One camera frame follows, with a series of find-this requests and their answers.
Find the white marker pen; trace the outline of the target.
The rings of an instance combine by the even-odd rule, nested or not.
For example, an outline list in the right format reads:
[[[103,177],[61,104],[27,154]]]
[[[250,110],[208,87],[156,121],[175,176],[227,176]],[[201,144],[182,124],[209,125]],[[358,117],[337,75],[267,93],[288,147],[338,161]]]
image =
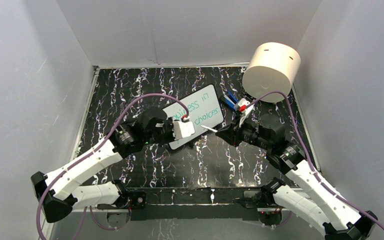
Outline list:
[[[206,130],[209,130],[209,131],[211,131],[211,132],[213,132],[213,133],[217,133],[217,132],[218,132],[218,130],[213,129],[213,128],[208,127],[208,126],[205,126],[205,125],[201,125],[201,127],[204,128],[204,129],[206,129]]]

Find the white whiteboard black frame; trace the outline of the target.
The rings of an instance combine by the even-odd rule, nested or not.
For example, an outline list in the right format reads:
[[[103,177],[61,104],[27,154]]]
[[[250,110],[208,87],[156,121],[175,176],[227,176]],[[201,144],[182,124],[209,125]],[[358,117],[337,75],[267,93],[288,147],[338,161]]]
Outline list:
[[[186,105],[189,111],[189,120],[194,125],[195,133],[187,138],[169,143],[171,150],[176,150],[206,133],[208,130],[203,128],[203,126],[213,129],[225,120],[219,104],[216,88],[213,84],[202,87],[180,99],[180,101]]]

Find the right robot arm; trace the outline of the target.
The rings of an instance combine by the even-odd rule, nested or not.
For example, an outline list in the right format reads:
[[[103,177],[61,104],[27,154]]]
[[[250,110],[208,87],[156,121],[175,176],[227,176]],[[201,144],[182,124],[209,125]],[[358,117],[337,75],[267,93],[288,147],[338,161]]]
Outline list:
[[[269,163],[308,196],[296,193],[274,177],[249,198],[251,203],[285,207],[326,240],[366,240],[371,235],[377,216],[371,211],[360,213],[340,201],[337,191],[326,190],[311,171],[303,151],[286,139],[285,127],[276,117],[266,114],[256,124],[251,119],[240,122],[236,116],[231,124],[217,130],[216,136],[234,147],[245,142],[265,150]]]

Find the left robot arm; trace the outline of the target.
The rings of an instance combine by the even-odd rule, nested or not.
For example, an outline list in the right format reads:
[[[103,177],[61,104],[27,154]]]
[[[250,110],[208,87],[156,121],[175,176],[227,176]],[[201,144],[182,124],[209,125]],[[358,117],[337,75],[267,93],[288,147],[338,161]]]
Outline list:
[[[137,118],[123,121],[90,150],[60,169],[31,176],[39,213],[49,223],[67,217],[74,209],[110,205],[119,209],[137,207],[139,191],[126,189],[121,180],[84,186],[84,182],[101,170],[138,153],[148,144],[164,145],[181,137],[183,121],[175,120],[160,108],[152,107]]]

